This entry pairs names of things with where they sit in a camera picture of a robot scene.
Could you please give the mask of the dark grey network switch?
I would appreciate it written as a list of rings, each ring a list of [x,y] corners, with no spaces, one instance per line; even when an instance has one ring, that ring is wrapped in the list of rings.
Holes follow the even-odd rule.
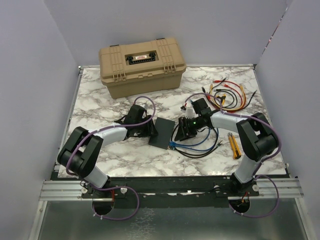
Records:
[[[148,144],[150,146],[167,150],[175,127],[173,120],[158,117],[155,121],[157,135],[151,136]]]

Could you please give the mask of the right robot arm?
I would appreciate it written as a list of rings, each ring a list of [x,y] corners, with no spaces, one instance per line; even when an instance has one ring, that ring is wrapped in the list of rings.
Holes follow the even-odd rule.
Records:
[[[243,157],[239,167],[230,177],[230,191],[240,196],[253,182],[254,175],[263,158],[280,146],[280,141],[263,113],[244,116],[220,110],[212,110],[204,98],[191,103],[195,113],[193,118],[180,117],[175,141],[194,138],[199,129],[224,129],[238,133]]]

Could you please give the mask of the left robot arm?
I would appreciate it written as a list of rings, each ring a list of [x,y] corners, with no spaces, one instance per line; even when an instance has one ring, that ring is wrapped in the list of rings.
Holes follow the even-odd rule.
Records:
[[[96,130],[76,127],[60,150],[57,162],[69,173],[93,185],[97,196],[106,197],[111,190],[110,177],[96,166],[101,148],[128,138],[157,136],[153,117],[154,114],[147,114],[144,107],[134,104],[128,114],[107,127]]]

